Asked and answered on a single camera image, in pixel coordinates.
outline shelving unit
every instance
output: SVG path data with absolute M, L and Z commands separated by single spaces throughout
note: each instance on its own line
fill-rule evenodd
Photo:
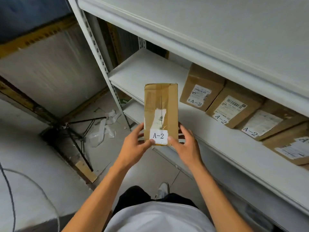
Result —
M 261 0 L 228 0 L 227 3 L 221 0 L 69 2 L 118 107 L 137 123 L 144 120 L 145 84 L 177 83 L 180 97 L 187 78 L 187 69 L 144 49 L 144 39 L 309 116 L 308 45 L 297 45 L 295 35 L 282 36 L 283 27 L 293 28 L 293 23 L 276 19 L 270 7 L 279 5 L 287 9 L 280 14 L 283 19 L 309 15 L 303 9 L 287 8 L 284 0 L 275 0 L 275 4 L 270 3 L 267 8 L 260 5 Z M 240 12 L 246 18 L 240 18 L 239 8 L 246 8 Z M 142 37 L 139 38 L 140 50 L 108 73 L 83 10 Z M 299 26 L 304 32 L 308 31 L 305 21 Z M 122 108 L 114 87 L 134 101 Z M 179 121 L 196 135 L 202 158 L 206 165 L 212 163 L 207 167 L 219 182 L 286 230 L 308 228 L 308 171 L 246 134 L 219 124 L 205 112 L 180 102 L 178 106 Z M 157 150 L 190 174 L 171 148 Z M 214 167 L 216 164 L 225 166 L 221 171 L 226 175 Z

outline white paper label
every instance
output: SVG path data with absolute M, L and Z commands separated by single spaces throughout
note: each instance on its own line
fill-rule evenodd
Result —
M 156 144 L 168 144 L 168 131 L 160 129 L 150 129 L 149 139 L 153 139 Z
M 303 142 L 303 143 L 308 143 L 309 144 L 309 137 L 295 138 L 294 140 L 296 142 Z
M 246 107 L 246 104 L 228 95 L 217 109 L 215 109 L 212 117 L 221 124 L 227 124 L 234 116 Z
M 309 144 L 301 141 L 277 147 L 275 150 L 292 160 L 309 156 Z
M 210 89 L 204 88 L 200 85 L 195 85 L 189 98 L 187 99 L 187 103 L 190 103 L 196 107 L 201 107 L 210 94 Z
M 271 130 L 283 119 L 276 117 L 268 112 L 257 110 L 257 112 L 245 124 L 242 132 L 252 137 L 258 137 Z
M 161 129 L 164 123 L 166 109 L 156 109 L 154 112 L 154 120 L 150 129 Z

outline forearm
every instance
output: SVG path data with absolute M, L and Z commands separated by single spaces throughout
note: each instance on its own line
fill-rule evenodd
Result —
M 115 163 L 63 232 L 101 232 L 127 171 Z
M 201 163 L 191 168 L 218 232 L 252 232 Z

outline black pants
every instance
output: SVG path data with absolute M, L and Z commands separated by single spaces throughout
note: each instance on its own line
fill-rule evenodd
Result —
M 119 201 L 114 209 L 113 215 L 115 215 L 117 212 L 124 208 L 151 201 L 180 203 L 196 207 L 196 205 L 190 199 L 186 199 L 175 193 L 170 193 L 163 199 L 155 200 L 151 199 L 150 195 L 148 195 L 141 187 L 132 186 L 119 197 Z

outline shoe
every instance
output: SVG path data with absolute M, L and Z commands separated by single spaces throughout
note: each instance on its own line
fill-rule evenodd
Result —
M 162 182 L 154 199 L 163 199 L 169 193 L 170 187 L 168 186 L 168 183 Z

